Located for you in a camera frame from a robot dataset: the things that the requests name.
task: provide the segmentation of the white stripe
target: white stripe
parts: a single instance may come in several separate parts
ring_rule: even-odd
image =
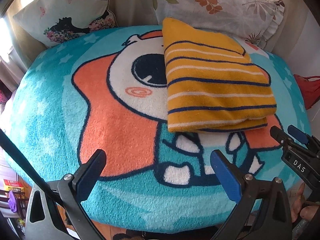
[[[187,65],[182,65],[182,66],[177,66],[168,71],[166,74],[166,77],[169,76],[173,71],[176,71],[178,69],[183,69],[183,68],[193,68],[193,69],[205,69],[205,70],[215,70],[215,71],[235,71],[235,72],[242,72],[242,73],[247,73],[247,74],[252,74],[252,75],[263,75],[262,72],[251,72],[243,69],[238,69],[238,68],[214,68],[214,67],[201,67],[201,66],[187,66]]]
[[[244,98],[244,97],[251,97],[251,98],[271,98],[273,97],[273,94],[269,95],[259,95],[259,94],[211,94],[211,93],[206,93],[206,92],[180,92],[173,94],[168,97],[168,101],[177,98],[177,97],[182,97],[182,96],[208,96],[208,97],[213,97],[213,98],[232,98],[232,97],[239,97],[239,98]]]
[[[168,124],[168,128],[175,128],[175,127],[186,127],[191,125],[208,125],[208,124],[237,124],[240,122],[245,121],[246,119],[238,119],[238,120],[216,120],[216,121],[198,121],[198,122],[183,122],[183,123],[174,123]]]
[[[194,52],[199,52],[202,54],[207,54],[207,55],[217,55],[217,56],[224,56],[224,57],[232,57],[232,58],[244,58],[243,56],[231,56],[231,55],[227,55],[227,54],[221,54],[221,53],[215,53],[215,52],[206,52],[206,51],[201,51],[201,50],[197,50],[197,49],[173,49],[170,50],[170,52],[165,54],[165,59],[167,59],[167,57],[176,51],[194,51]]]

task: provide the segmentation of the white pillow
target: white pillow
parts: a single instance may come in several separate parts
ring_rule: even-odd
[[[284,17],[280,0],[152,0],[159,24],[166,17],[192,27],[243,38],[259,47]]]
[[[117,27],[109,0],[34,0],[13,19],[47,47],[86,33]]]

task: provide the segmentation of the pink cheek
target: pink cheek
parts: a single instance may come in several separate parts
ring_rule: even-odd
[[[137,98],[146,98],[147,96],[152,95],[152,90],[142,87],[128,87],[124,90],[129,96]]]

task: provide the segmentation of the black cable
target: black cable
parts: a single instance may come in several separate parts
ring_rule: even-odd
[[[49,185],[40,177],[36,170],[31,166],[26,157],[19,151],[14,143],[0,129],[0,146],[3,150],[28,174],[28,176],[43,190],[52,200],[63,206],[61,198],[56,195]]]

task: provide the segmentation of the yellow striped towel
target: yellow striped towel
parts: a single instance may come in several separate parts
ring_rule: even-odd
[[[163,20],[168,130],[260,128],[276,112],[268,74],[232,38]]]

